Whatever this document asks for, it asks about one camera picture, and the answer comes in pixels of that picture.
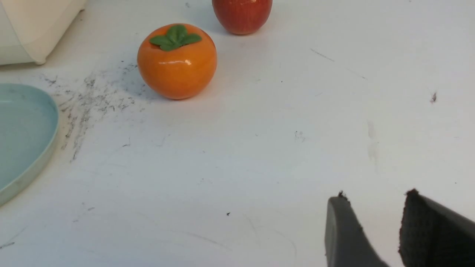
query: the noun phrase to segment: persimmon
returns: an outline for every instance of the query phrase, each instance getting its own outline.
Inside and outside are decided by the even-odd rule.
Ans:
[[[137,55],[146,84],[176,100],[199,94],[213,78],[217,64],[213,40],[190,24],[170,24],[153,31]]]

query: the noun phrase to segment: white appliance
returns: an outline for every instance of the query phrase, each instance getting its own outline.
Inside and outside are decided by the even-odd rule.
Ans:
[[[44,64],[87,0],[0,0],[0,65]]]

